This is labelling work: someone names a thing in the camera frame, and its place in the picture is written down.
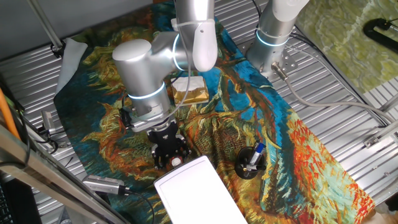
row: gray cable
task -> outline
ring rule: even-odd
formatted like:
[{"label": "gray cable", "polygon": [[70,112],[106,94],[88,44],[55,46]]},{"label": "gray cable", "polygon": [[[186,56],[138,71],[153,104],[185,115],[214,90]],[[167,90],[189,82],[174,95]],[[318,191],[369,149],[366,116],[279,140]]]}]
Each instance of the gray cable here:
[{"label": "gray cable", "polygon": [[291,92],[293,93],[293,95],[297,98],[297,100],[305,105],[308,106],[314,106],[314,107],[329,107],[329,106],[341,106],[341,105],[350,105],[350,106],[359,106],[371,111],[374,111],[375,113],[385,117],[386,119],[388,119],[391,123],[393,123],[395,120],[392,119],[389,115],[387,115],[385,112],[376,109],[372,106],[363,104],[363,103],[357,103],[357,102],[336,102],[336,103],[311,103],[308,101],[305,101],[303,98],[301,98],[296,91],[293,89],[292,84],[290,84],[289,79],[285,80],[287,87],[291,90]]}]

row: metal frame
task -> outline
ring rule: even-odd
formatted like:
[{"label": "metal frame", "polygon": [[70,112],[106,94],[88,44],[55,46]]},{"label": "metal frame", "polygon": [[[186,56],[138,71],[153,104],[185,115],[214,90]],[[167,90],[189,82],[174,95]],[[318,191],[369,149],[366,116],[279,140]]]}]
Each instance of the metal frame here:
[{"label": "metal frame", "polygon": [[[36,148],[36,152],[30,152],[27,168],[3,166],[0,169],[98,223],[129,223],[48,152]],[[0,126],[0,160],[22,162],[25,156],[26,145]]]},{"label": "metal frame", "polygon": [[32,8],[32,10],[36,14],[36,16],[39,18],[39,21],[40,21],[41,25],[43,26],[44,31],[47,33],[51,42],[54,45],[54,50],[59,51],[60,49],[62,49],[63,44],[62,44],[61,40],[58,38],[58,36],[56,35],[53,27],[51,26],[49,19],[45,15],[40,4],[37,2],[37,0],[26,0],[26,1],[28,2],[29,6]]}]

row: white cable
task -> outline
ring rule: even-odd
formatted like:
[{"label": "white cable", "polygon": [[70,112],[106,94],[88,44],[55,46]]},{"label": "white cable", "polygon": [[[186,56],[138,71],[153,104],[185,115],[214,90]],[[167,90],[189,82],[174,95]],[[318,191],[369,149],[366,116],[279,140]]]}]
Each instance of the white cable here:
[{"label": "white cable", "polygon": [[374,107],[372,107],[372,106],[363,104],[363,103],[357,103],[357,102],[311,103],[311,102],[305,101],[305,100],[304,100],[303,98],[301,98],[301,97],[296,93],[296,91],[293,89],[293,86],[292,86],[292,84],[290,84],[290,81],[289,81],[288,78],[285,80],[285,82],[286,82],[287,87],[291,90],[291,92],[292,92],[293,95],[297,98],[297,100],[298,100],[299,102],[305,104],[305,105],[314,106],[314,107],[329,107],[329,106],[342,106],[342,105],[359,106],[359,107],[362,107],[362,108],[365,108],[365,109],[374,111],[375,113],[377,113],[377,114],[379,114],[379,115],[385,117],[386,119],[388,119],[391,123],[393,123],[393,122],[395,121],[395,120],[392,119],[389,115],[387,115],[385,112],[383,112],[383,111],[381,111],[381,110],[379,110],[379,109],[376,109],[376,108],[374,108]]},{"label": "white cable", "polygon": [[[320,62],[331,74],[333,74],[329,68],[319,59],[317,59],[316,57],[314,57],[313,55],[311,55],[310,53],[307,53],[303,50],[297,49],[297,48],[293,48],[289,45],[286,45],[286,47],[292,49],[292,50],[296,50],[298,52],[307,54],[309,56],[311,56],[312,58],[314,58],[315,60],[317,60],[318,62]],[[285,80],[286,85],[288,86],[288,88],[291,90],[291,92],[293,93],[293,95],[299,100],[299,102],[308,105],[308,106],[314,106],[314,107],[329,107],[329,106],[340,106],[340,105],[351,105],[351,106],[358,106],[358,107],[362,107],[362,108],[366,108],[368,110],[371,110],[373,112],[375,112],[376,114],[379,114],[383,117],[385,117],[387,120],[389,120],[391,123],[393,123],[395,120],[393,118],[391,118],[388,114],[386,114],[385,112],[373,107],[373,106],[369,106],[367,104],[364,103],[357,103],[357,102],[335,102],[335,103],[311,103],[308,101],[305,101],[303,98],[301,98],[296,91],[293,89],[292,84],[290,84],[289,79]]]}]

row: white box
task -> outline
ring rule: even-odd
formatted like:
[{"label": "white box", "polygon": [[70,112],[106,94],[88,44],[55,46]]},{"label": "white box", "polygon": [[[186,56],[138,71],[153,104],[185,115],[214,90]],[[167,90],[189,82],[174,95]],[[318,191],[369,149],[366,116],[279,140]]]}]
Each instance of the white box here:
[{"label": "white box", "polygon": [[154,182],[173,224],[248,224],[206,156]]}]

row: silver cylinder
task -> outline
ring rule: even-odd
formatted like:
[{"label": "silver cylinder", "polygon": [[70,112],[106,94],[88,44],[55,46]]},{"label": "silver cylinder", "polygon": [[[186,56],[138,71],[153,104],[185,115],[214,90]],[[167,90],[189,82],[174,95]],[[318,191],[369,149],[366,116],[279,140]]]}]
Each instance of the silver cylinder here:
[{"label": "silver cylinder", "polygon": [[262,12],[254,43],[246,57],[263,75],[272,73],[272,63],[282,60],[283,50],[296,18],[287,22],[278,20],[272,12],[272,1],[269,1]]},{"label": "silver cylinder", "polygon": [[138,39],[117,46],[112,54],[118,73],[138,116],[152,118],[170,108],[163,79],[176,69],[176,32],[163,32],[153,43]]}]

